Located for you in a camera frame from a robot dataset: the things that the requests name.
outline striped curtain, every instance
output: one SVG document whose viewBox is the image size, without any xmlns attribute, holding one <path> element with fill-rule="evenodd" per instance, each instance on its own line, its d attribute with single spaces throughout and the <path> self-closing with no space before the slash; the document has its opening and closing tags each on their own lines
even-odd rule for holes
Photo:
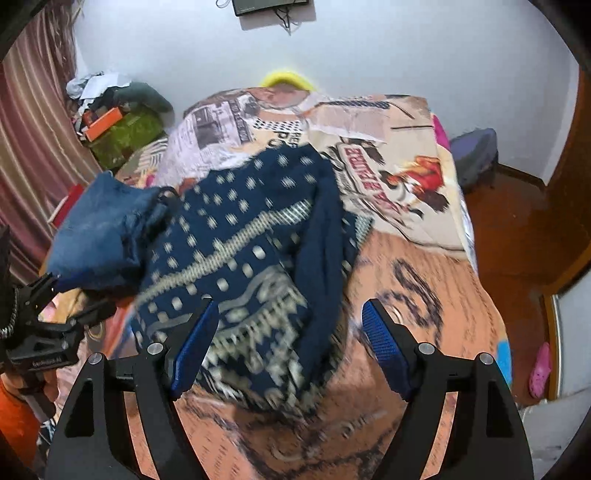
<svg viewBox="0 0 591 480">
<path fill-rule="evenodd" d="M 0 225 L 11 228 L 11 272 L 22 283 L 36 278 L 51 245 L 55 206 L 100 172 L 70 122 L 71 4 L 49 2 L 0 64 Z"/>
</svg>

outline metal screw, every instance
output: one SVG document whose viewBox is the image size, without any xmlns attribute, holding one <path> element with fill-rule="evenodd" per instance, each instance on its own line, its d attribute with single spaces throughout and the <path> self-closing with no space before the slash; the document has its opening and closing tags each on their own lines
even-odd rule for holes
<svg viewBox="0 0 591 480">
<path fill-rule="evenodd" d="M 152 343 L 148 345 L 148 353 L 150 355 L 158 355 L 162 350 L 164 350 L 162 343 Z"/>
<path fill-rule="evenodd" d="M 478 355 L 478 358 L 485 365 L 492 365 L 492 363 L 495 361 L 495 359 L 492 357 L 492 355 L 489 353 L 486 353 L 486 352 Z"/>
<path fill-rule="evenodd" d="M 88 357 L 88 363 L 91 365 L 96 365 L 103 359 L 103 356 L 100 353 L 93 353 L 90 357 Z"/>
<path fill-rule="evenodd" d="M 423 355 L 432 355 L 435 352 L 435 347 L 428 342 L 423 342 L 418 346 L 418 351 Z"/>
</svg>

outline door frame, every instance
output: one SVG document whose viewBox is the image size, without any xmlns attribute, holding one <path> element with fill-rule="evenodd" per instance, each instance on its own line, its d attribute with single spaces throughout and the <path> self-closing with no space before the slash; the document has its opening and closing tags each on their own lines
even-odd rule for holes
<svg viewBox="0 0 591 480">
<path fill-rule="evenodd" d="M 548 335 L 550 338 L 550 352 L 552 354 L 552 371 L 548 400 L 556 400 L 560 396 L 560 372 L 562 369 L 562 346 L 557 307 L 558 298 L 572 287 L 578 279 L 591 270 L 591 244 L 583 253 L 556 279 L 555 282 L 542 289 L 542 302 L 548 321 Z"/>
</svg>

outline bed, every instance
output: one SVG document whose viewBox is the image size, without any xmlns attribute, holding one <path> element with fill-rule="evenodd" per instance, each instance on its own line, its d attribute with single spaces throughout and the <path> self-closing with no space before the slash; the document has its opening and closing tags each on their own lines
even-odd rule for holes
<svg viewBox="0 0 591 480">
<path fill-rule="evenodd" d="M 511 381 L 505 326 L 478 280 L 449 145 L 424 99 L 334 99 L 286 88 L 222 92 L 188 109 L 170 137 L 134 154 L 118 178 L 140 188 L 170 184 L 182 192 L 266 148 L 306 143 L 332 163 L 345 208 L 374 220 L 343 293 L 343 359 L 315 413 L 302 418 L 253 413 L 197 386 L 185 393 L 177 411 L 207 474 L 218 480 L 372 476 L 405 402 L 389 390 L 362 333 L 367 299 L 380 299 L 419 342 L 431 342 L 446 355 L 492 353 Z M 63 321 L 79 300 L 77 293 L 56 298 L 62 313 L 53 321 Z M 110 358 L 133 355 L 133 315 L 131 301 L 91 330 L 80 347 L 82 361 L 98 350 Z M 59 406 L 79 368 L 59 371 Z M 423 477 L 439 470 L 455 401 L 447 395 Z M 126 404 L 141 469 L 157 478 L 133 395 Z"/>
</svg>

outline pile of clothes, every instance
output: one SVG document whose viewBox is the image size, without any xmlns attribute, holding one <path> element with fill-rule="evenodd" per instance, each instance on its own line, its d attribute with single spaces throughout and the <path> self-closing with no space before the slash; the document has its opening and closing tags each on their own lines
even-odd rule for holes
<svg viewBox="0 0 591 480">
<path fill-rule="evenodd" d="M 329 160 L 282 145 L 212 170 L 177 201 L 102 174 L 58 232 L 48 270 L 68 288 L 135 287 L 140 348 L 211 295 L 219 326 L 197 381 L 255 410 L 302 413 L 342 358 L 342 292 L 371 224 L 344 210 Z"/>
</svg>

